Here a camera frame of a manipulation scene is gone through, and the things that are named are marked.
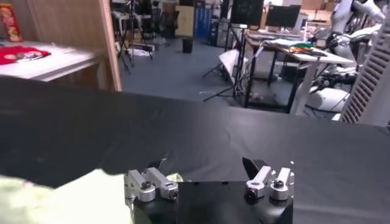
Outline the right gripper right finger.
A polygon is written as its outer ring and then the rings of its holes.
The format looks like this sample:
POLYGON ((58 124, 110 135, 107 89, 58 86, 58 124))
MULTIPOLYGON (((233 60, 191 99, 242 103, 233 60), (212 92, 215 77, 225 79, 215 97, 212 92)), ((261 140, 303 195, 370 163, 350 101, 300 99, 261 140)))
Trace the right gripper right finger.
POLYGON ((285 201, 294 197, 295 173, 282 167, 276 172, 262 160, 242 158, 243 166, 249 177, 246 181, 244 198, 256 201, 268 196, 272 200, 285 201))

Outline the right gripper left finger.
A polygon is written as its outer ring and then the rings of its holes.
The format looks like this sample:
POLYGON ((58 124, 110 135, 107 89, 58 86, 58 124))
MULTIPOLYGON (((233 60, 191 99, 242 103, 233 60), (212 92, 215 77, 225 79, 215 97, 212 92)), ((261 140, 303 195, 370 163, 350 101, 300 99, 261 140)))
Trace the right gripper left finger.
POLYGON ((142 172, 128 170, 124 176, 124 198, 143 203, 154 201, 159 195, 168 201, 179 199, 179 185, 169 180, 158 169, 156 163, 148 165, 142 172))

